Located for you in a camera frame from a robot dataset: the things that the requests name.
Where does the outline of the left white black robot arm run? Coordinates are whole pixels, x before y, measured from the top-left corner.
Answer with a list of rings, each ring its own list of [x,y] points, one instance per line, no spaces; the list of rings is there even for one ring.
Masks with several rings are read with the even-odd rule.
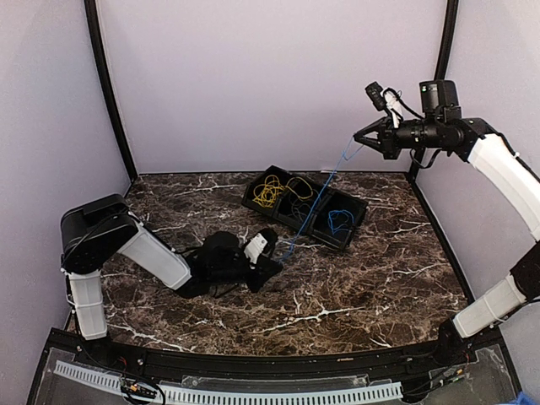
[[[101,288],[101,269],[115,254],[138,264],[184,299],[230,284],[244,284],[257,293],[283,269],[273,260],[278,235],[271,228],[260,230],[246,243],[218,231],[200,246],[180,253],[137,218],[119,194],[67,211],[60,231],[69,304],[80,335],[88,341],[85,352],[101,368],[113,367],[119,360],[118,347],[105,338]]]

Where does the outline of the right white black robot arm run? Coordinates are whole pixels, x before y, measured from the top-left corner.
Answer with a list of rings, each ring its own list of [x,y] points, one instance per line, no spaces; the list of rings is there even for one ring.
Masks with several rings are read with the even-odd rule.
[[[433,149],[455,154],[483,174],[518,212],[533,239],[539,238],[539,178],[510,146],[505,136],[481,118],[462,117],[456,86],[450,80],[424,81],[419,85],[422,113],[403,118],[405,103],[396,90],[377,82],[365,92],[385,116],[358,130],[354,140],[397,159],[404,149]],[[450,365],[467,344],[486,327],[505,321],[539,298],[539,246],[534,245],[509,274],[444,321],[430,358],[439,366]]]

